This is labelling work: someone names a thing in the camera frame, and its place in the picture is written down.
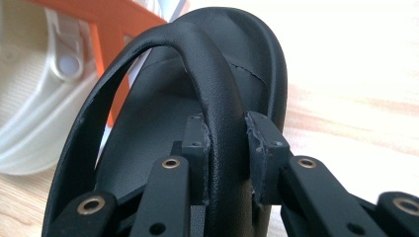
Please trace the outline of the black flip-flop sandal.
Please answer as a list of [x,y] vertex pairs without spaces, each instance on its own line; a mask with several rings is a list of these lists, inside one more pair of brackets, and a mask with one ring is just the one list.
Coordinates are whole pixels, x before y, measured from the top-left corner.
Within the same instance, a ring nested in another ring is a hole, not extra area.
[[260,19],[202,8],[132,40],[94,86],[56,167],[43,223],[91,191],[122,198],[143,187],[152,164],[204,120],[205,199],[192,211],[195,237],[266,237],[270,209],[252,196],[248,112],[282,127],[287,67]]

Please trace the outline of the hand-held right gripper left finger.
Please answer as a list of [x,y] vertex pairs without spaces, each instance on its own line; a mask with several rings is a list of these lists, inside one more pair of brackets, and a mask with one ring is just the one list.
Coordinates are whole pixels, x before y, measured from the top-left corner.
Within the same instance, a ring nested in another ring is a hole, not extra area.
[[182,155],[188,160],[190,167],[191,204],[207,204],[210,141],[202,114],[187,118]]

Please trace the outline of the white shoe rack orange legs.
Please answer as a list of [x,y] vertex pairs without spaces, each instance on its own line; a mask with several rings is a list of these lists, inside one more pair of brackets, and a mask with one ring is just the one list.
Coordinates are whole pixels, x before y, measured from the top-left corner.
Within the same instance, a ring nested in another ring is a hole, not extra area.
[[162,17],[134,0],[30,0],[89,25],[97,72],[102,76],[126,46],[125,37],[167,24],[189,9],[189,0],[157,0]]

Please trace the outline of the cream clog shoe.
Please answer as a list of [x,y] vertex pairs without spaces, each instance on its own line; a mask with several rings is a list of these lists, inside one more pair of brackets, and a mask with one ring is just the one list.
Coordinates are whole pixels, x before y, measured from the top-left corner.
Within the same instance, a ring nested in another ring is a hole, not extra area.
[[86,23],[0,0],[0,174],[54,165],[97,79]]

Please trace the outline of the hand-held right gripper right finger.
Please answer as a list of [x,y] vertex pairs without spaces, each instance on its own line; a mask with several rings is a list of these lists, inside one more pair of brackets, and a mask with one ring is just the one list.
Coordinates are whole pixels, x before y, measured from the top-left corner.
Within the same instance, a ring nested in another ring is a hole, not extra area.
[[248,112],[246,117],[250,153],[250,178],[258,203],[279,205],[280,169],[291,157],[290,145],[282,132],[265,115]]

